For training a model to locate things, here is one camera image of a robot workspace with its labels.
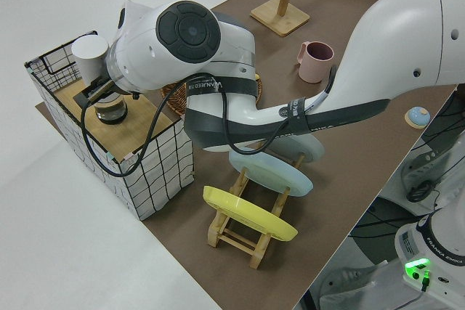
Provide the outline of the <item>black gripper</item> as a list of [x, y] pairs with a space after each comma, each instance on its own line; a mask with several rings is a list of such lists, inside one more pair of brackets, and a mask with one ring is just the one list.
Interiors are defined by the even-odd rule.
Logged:
[[73, 100], [77, 105], [93, 105], [113, 93], [123, 94], [124, 91], [111, 78], [101, 76], [97, 84], [87, 86]]

